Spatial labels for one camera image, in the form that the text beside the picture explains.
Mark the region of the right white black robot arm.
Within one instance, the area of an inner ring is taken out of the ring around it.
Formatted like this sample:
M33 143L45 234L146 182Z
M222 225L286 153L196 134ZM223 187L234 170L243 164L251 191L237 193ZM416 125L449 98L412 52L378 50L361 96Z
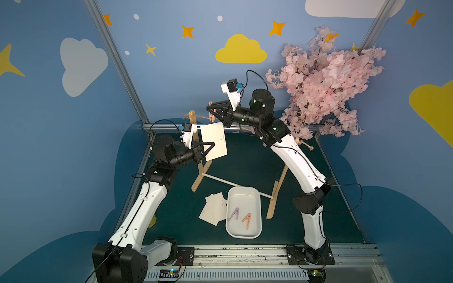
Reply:
M251 126L260 140L285 163L302 189L293 205L302 214L304 225L304 260L325 264L330 247L323 229L323 199L330 192L324 174L302 152L286 124L274 117L275 98L263 88L252 92L249 107L237 100L224 100L207 106L207 111L230 127L233 123Z

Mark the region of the aluminium frame profiles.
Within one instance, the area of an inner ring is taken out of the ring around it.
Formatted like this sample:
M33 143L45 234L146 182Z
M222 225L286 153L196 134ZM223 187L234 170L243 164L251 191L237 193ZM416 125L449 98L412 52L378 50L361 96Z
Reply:
M139 172L143 173L146 169L147 162L151 156L151 145L155 138L155 132L151 130L151 122L146 114L146 110L142 104L142 101L138 95L138 92L133 85L132 79L127 71L127 68L124 64L123 59L119 53L116 43L114 42L112 33L110 32L106 21L102 17L101 8L99 3L96 0L84 0L84 3L90 13L91 18L93 19L98 32L101 35L103 42L107 47L107 51L112 58L112 61L120 75L122 83L125 86L127 94L129 95L136 112L138 113L142 121L142 130L146 132L149 137L147 140L147 146L145 153L143 154L142 161L139 166ZM362 47L369 48L371 45L376 42L377 38L381 34L383 27L386 25L387 21L390 19L391 12L393 7L396 5L396 1L386 0L383 2L381 9L377 13L375 21L373 22L370 30L368 31Z

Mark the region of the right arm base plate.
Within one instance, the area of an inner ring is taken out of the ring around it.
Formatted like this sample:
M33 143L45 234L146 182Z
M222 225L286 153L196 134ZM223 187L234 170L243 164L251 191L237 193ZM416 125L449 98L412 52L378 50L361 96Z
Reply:
M335 265L335 259L330 246L325 243L315 250L308 245L286 245L289 265Z

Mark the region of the white postcard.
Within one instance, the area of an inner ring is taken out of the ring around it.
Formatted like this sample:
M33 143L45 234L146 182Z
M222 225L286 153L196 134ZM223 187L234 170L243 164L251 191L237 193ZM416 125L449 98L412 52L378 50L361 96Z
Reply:
M220 192L214 195L210 195L206 197L205 200L210 210L215 213L215 216L219 216L219 211L223 202L225 201L223 194Z
M204 143L214 143L214 147L206 154L206 161L221 158L228 154L224 125L221 122L201 126L200 130Z
M226 219L226 212L227 212L227 201L225 200L221 206L219 211L220 215L215 216L215 213L210 210L208 204L206 204L199 215L199 219L203 220L213 226L217 226L219 222L224 221Z

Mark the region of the purple clothespin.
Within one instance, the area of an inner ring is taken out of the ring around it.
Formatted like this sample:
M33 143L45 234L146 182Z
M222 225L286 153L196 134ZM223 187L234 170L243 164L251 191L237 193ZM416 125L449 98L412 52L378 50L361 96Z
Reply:
M230 221L231 219L235 218L236 220L238 220L239 218L239 208L235 208L232 212L232 214L230 215L230 217L228 218L228 221Z

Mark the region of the aluminium front rail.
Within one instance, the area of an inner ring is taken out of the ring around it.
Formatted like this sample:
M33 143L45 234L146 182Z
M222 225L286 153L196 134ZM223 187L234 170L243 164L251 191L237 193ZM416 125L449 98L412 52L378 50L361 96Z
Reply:
M286 245L195 245L193 266L153 266L144 283L391 283L375 245L333 244L335 265L289 265Z

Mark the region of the white rectangular tray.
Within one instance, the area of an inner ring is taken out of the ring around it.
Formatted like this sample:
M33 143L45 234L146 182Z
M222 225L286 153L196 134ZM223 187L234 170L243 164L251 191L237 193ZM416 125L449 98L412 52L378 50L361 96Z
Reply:
M239 218L228 221L235 208L239 208ZM245 216L251 214L249 230L242 223ZM228 191L226 223L227 233L238 239L255 239L262 232L261 195L253 187L235 186Z

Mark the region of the pink cherry blossom tree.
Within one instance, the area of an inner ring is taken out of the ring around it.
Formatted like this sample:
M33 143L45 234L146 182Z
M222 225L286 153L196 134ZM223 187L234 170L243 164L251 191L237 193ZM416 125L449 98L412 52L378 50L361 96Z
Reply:
M381 74L384 68L375 62L386 50L339 50L332 29L322 25L316 31L308 51L286 45L281 53L285 66L265 75L272 88L285 88L290 95L281 120L295 138L304 140L313 137L310 125L319 125L322 135L360 135L363 131L357 123L357 111L349 110L346 102L363 93L371 77Z

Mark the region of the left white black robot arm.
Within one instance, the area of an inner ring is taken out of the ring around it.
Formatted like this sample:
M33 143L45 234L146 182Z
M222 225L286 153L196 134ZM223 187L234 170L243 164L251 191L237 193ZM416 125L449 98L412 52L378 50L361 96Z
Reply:
M159 263L182 263L173 238L161 237L147 247L143 246L143 240L176 179L177 168L190 162L201 163L214 146L213 142L185 144L169 135L154 140L153 164L142 175L145 181L138 198L109 241L97 244L93 250L93 273L99 283L142 283L149 268Z

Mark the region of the wooden drying rack frame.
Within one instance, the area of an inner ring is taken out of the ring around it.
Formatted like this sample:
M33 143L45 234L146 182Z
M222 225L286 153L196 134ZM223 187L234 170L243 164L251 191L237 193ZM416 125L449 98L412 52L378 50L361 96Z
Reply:
M196 113L193 110L191 110L189 113L186 113L184 115L183 119L189 119L190 123L197 124L197 117L209 120L208 117L196 115ZM211 165L212 165L212 161L207 161L204 165L203 165L203 163L200 163L198 165L199 175L197 176L197 178L195 179L193 185L191 186L192 192L196 192L197 191L197 189L199 188L199 185L201 184L201 182L203 181L204 178L210 178L210 179L213 179L213 180L217 180L219 182L222 182L222 183L225 183L225 184L231 185L231 186L239 186L238 184L229 182L227 180L220 179L220 178L208 175L207 171L209 170ZM276 208L278 194L279 194L279 191L281 189L281 186L283 184L283 181L284 181L284 178L285 178L287 172L288 172L288 167L287 167L287 165L285 165L284 169L282 171L282 174L280 176L280 179L278 181L275 181L275 183L274 183L273 191L272 191L271 195L267 195L265 193L260 193L261 196L264 196L266 198L270 198L271 199L270 200L270 204L269 204L269 208L268 208L268 211L267 211L266 219L271 219L274 216L274 211L275 211L275 208Z

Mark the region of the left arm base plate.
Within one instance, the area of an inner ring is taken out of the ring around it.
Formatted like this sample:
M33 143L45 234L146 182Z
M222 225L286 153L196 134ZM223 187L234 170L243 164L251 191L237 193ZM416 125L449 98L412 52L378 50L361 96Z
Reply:
M193 246L179 246L174 259L166 259L157 266L193 266L195 259L195 248Z

